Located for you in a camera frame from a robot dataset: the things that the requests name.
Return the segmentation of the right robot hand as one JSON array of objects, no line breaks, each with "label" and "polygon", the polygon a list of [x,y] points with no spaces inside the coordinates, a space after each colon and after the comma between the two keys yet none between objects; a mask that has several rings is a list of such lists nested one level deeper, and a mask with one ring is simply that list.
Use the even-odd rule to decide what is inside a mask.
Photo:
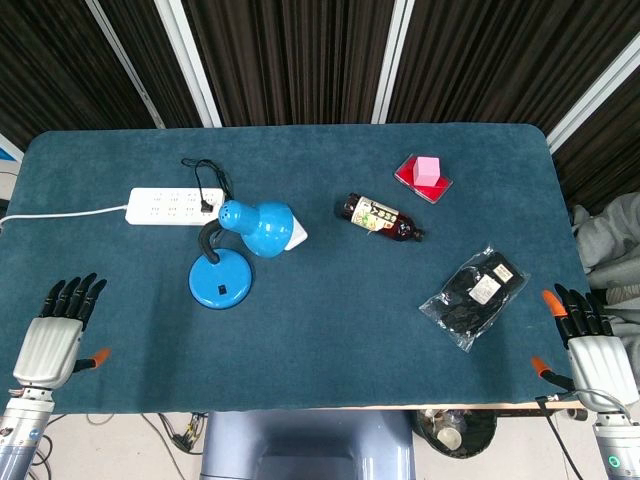
[{"label": "right robot hand", "polygon": [[549,397],[562,401],[575,397],[593,412],[621,412],[639,401],[631,362],[622,340],[597,299],[560,284],[542,292],[567,353],[571,375],[554,371],[540,357],[531,358],[538,377],[561,391]]}]

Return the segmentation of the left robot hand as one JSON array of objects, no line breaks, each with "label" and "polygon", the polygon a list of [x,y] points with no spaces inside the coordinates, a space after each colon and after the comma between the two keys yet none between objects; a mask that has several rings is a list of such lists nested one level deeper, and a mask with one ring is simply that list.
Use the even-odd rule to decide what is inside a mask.
[{"label": "left robot hand", "polygon": [[84,370],[102,366],[111,355],[103,348],[80,358],[81,340],[95,304],[107,285],[95,273],[57,282],[27,329],[13,376],[25,390],[56,390]]}]

